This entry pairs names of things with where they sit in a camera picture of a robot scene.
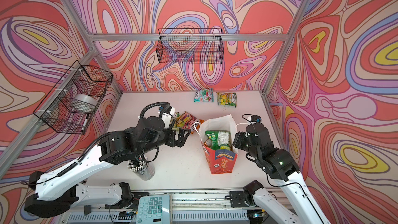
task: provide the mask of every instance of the light blue calculator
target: light blue calculator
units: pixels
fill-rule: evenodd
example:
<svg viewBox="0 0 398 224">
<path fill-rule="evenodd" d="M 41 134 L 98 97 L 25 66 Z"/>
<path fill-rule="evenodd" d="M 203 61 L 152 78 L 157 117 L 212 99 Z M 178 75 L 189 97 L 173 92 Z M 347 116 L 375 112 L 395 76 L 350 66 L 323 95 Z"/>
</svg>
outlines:
<svg viewBox="0 0 398 224">
<path fill-rule="evenodd" d="M 141 197 L 138 204 L 137 223 L 170 224 L 172 221 L 171 195 Z"/>
</svg>

